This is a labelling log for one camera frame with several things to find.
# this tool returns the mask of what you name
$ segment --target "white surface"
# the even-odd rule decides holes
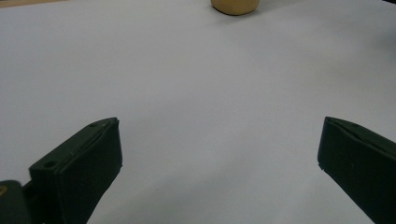
[[[394,5],[70,0],[0,21],[0,179],[118,117],[124,166],[92,224],[372,223],[317,151],[325,116],[396,140]]]

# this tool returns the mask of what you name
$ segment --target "tan cylindrical object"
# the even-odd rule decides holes
[[[260,0],[211,0],[212,6],[218,11],[239,16],[254,11]]]

